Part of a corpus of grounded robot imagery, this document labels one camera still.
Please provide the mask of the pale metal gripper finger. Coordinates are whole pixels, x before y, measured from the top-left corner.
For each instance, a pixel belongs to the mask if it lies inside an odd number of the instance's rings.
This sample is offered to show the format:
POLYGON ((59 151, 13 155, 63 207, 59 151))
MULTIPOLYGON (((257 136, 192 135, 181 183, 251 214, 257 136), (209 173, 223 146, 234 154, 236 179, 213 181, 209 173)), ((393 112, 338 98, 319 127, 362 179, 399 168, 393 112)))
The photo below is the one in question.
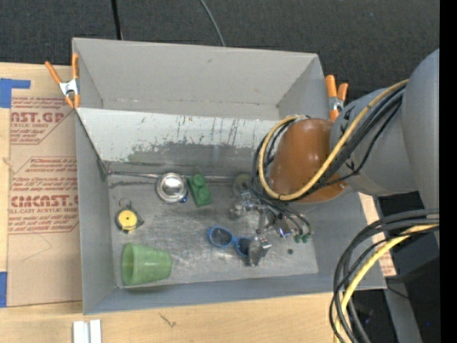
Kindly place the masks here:
POLYGON ((253 199, 249 190, 242 191, 229 209, 230 219, 239 219, 253 209, 253 199))
POLYGON ((258 266, 261 259, 271 249, 272 244, 265 236, 254 237, 248 247, 248 262, 251 266, 258 266))

